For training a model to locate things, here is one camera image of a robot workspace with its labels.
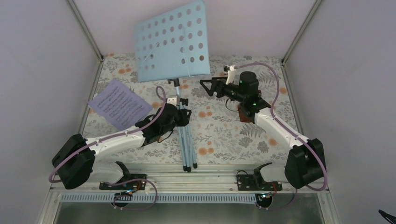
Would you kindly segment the brown wooden metronome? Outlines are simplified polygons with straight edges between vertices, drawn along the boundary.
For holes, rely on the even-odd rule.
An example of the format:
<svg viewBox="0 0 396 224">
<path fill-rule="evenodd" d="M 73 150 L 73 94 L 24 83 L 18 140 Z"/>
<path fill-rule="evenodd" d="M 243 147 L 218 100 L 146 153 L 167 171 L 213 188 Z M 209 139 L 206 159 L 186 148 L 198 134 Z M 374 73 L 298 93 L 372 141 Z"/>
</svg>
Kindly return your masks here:
<svg viewBox="0 0 396 224">
<path fill-rule="evenodd" d="M 239 113 L 240 122 L 255 123 L 256 112 L 254 105 L 240 103 L 238 105 L 238 113 Z"/>
</svg>

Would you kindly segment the light blue music stand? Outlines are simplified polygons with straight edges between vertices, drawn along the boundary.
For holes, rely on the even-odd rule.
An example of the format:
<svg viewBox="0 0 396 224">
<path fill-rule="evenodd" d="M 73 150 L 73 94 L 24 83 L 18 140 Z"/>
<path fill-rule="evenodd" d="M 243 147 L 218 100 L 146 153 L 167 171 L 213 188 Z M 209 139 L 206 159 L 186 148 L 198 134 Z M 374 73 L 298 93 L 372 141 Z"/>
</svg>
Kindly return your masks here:
<svg viewBox="0 0 396 224">
<path fill-rule="evenodd" d="M 188 109 L 181 79 L 210 73 L 205 3 L 197 0 L 137 24 L 134 44 L 139 82 L 166 80 L 180 98 L 178 109 Z M 183 170 L 197 168 L 189 124 L 177 127 Z"/>
</svg>

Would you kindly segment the lilac sheet music page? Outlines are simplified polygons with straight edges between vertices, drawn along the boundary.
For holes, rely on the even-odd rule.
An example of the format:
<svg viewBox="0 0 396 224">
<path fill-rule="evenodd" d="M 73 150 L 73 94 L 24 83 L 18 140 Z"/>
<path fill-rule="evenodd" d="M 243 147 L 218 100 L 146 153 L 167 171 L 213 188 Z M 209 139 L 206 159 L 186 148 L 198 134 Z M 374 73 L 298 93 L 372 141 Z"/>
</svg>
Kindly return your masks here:
<svg viewBox="0 0 396 224">
<path fill-rule="evenodd" d="M 116 78 L 90 100 L 88 105 L 119 131 L 134 126 L 153 109 L 148 102 Z"/>
</svg>

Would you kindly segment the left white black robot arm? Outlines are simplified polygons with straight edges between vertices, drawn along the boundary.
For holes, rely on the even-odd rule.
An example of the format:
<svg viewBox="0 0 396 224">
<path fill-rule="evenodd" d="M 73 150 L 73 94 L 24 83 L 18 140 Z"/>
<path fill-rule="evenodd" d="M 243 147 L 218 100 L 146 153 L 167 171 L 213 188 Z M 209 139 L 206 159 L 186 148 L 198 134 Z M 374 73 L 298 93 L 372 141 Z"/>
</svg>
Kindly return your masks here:
<svg viewBox="0 0 396 224">
<path fill-rule="evenodd" d="M 111 164 L 101 160 L 117 152 L 158 143 L 175 127 L 189 124 L 191 110 L 178 109 L 166 103 L 156 114 L 147 116 L 134 126 L 114 134 L 96 138 L 84 138 L 81 134 L 71 136 L 53 157 L 51 163 L 66 189 L 75 189 L 86 182 L 105 181 L 118 189 L 130 183 L 126 167 L 116 161 Z"/>
</svg>

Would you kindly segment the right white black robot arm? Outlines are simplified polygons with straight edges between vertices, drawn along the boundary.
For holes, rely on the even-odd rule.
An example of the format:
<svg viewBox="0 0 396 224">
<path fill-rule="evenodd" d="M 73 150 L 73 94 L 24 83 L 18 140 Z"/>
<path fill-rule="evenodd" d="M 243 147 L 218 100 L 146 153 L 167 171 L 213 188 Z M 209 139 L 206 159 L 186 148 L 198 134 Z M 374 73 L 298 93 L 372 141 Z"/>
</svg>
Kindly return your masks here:
<svg viewBox="0 0 396 224">
<path fill-rule="evenodd" d="M 287 182 L 300 189 L 321 178 L 324 179 L 323 186 L 327 186 L 323 144 L 318 139 L 301 135 L 275 114 L 272 106 L 261 97 L 255 73 L 242 72 L 238 84 L 231 83 L 225 77 L 201 80 L 200 84 L 209 96 L 227 97 L 239 102 L 242 115 L 266 131 L 286 150 L 286 160 L 267 162 L 258 168 L 253 177 L 257 189 L 264 190 L 271 182 Z"/>
</svg>

